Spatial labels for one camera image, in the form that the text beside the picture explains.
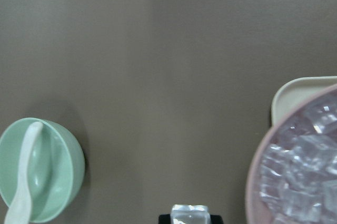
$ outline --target table surface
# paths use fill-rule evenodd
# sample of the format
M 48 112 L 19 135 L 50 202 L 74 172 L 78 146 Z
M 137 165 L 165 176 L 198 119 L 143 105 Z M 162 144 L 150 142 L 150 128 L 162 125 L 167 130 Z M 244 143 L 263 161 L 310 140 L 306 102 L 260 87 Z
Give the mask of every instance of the table surface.
M 0 131 L 33 116 L 80 142 L 84 184 L 50 223 L 157 223 L 179 203 L 244 224 L 274 94 L 336 75 L 336 10 L 336 0 L 0 0 Z

